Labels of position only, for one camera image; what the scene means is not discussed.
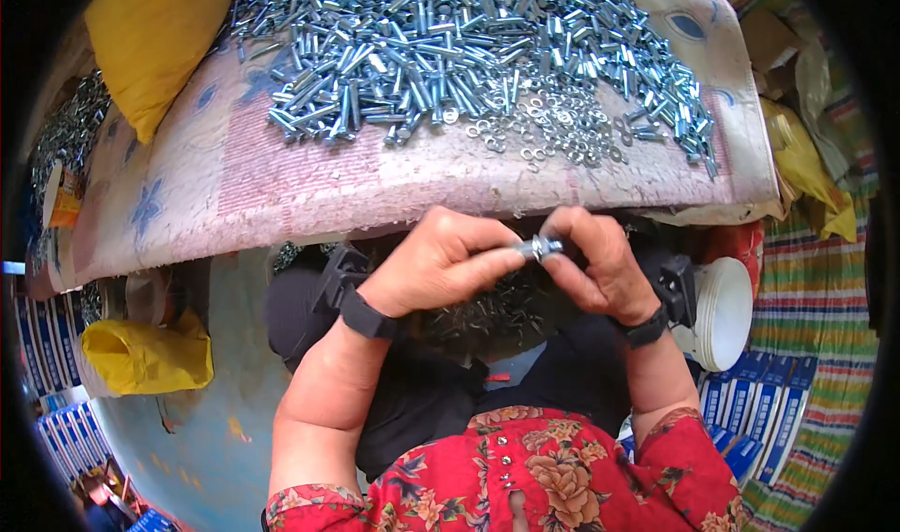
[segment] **red object on floor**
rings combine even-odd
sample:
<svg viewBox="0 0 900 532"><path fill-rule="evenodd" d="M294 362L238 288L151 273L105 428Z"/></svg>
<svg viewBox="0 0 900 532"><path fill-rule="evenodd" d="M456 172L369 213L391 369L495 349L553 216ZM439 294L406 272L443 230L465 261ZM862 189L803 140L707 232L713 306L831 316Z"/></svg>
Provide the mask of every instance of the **red object on floor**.
<svg viewBox="0 0 900 532"><path fill-rule="evenodd" d="M506 372L504 374L491 374L488 377L484 378L486 382L508 382L510 380L510 373Z"/></svg>
<svg viewBox="0 0 900 532"><path fill-rule="evenodd" d="M766 228L762 220L743 225L717 225L706 231L706 251L700 263L708 265L716 258L731 256L740 260L753 287L753 300L759 291L759 273L762 270L762 240Z"/></svg>

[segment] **leg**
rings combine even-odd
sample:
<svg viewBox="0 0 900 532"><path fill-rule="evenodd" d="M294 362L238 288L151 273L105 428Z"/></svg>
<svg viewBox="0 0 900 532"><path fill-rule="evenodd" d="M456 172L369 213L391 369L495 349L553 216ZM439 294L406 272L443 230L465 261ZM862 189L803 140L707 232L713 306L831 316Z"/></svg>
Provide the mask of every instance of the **leg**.
<svg viewBox="0 0 900 532"><path fill-rule="evenodd" d="M631 410L624 338L603 315L583 315L547 339L519 385L485 393L478 412L530 405L577 412L617 436Z"/></svg>
<svg viewBox="0 0 900 532"><path fill-rule="evenodd" d="M312 313L319 273L288 268L272 280L265 304L269 346L293 373L325 336L337 313ZM483 392L487 367L467 370L399 335L382 372L356 448L356 465L369 481L398 457L429 440L462 434Z"/></svg>

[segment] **hand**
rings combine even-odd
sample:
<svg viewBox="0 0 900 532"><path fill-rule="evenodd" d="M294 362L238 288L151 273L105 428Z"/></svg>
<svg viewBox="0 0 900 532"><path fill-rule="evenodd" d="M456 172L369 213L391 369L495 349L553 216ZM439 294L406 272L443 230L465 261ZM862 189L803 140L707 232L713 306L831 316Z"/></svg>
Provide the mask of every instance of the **hand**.
<svg viewBox="0 0 900 532"><path fill-rule="evenodd" d="M613 218L591 215L580 207L560 206L544 222L541 235L571 240L590 261L591 265L581 272L562 254L544 260L544 268L556 285L585 312L610 315L634 327L659 309L659 298L638 267L622 227Z"/></svg>
<svg viewBox="0 0 900 532"><path fill-rule="evenodd" d="M395 318L465 301L523 267L523 256L507 247L521 242L497 220L432 208L357 291Z"/></svg>

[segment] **red floral shirt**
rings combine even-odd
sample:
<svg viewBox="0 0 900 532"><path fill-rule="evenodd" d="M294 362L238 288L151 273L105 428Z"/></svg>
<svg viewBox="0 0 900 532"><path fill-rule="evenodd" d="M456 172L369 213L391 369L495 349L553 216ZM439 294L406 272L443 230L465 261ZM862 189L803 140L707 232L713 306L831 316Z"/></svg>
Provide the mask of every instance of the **red floral shirt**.
<svg viewBox="0 0 900 532"><path fill-rule="evenodd" d="M741 493L699 413L678 409L630 464L584 417L507 407L482 413L462 436L413 448L365 500L334 485L277 493L266 518L284 530L511 530L511 491L525 494L530 530L736 531Z"/></svg>

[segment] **yellow bag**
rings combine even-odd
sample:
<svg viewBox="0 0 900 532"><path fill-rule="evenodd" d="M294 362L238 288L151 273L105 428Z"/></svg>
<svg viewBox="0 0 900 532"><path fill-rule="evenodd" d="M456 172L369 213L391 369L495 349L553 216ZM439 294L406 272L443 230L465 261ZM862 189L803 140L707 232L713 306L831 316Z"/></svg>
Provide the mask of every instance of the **yellow bag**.
<svg viewBox="0 0 900 532"><path fill-rule="evenodd" d="M231 0L93 0L84 11L97 65L147 143L215 40Z"/></svg>
<svg viewBox="0 0 900 532"><path fill-rule="evenodd" d="M783 183L782 193L786 184L789 192L809 195L821 203L813 206L816 217L810 218L811 223L815 224L810 227L820 230L820 239L827 239L832 233L837 233L855 243L856 213L853 211L853 199L848 192L834 185L803 122L786 106L762 97L759 102L766 117L772 155Z"/></svg>
<svg viewBox="0 0 900 532"><path fill-rule="evenodd" d="M212 380L210 336L191 308L167 329L116 320L92 323L81 348L110 390L122 395L194 390Z"/></svg>

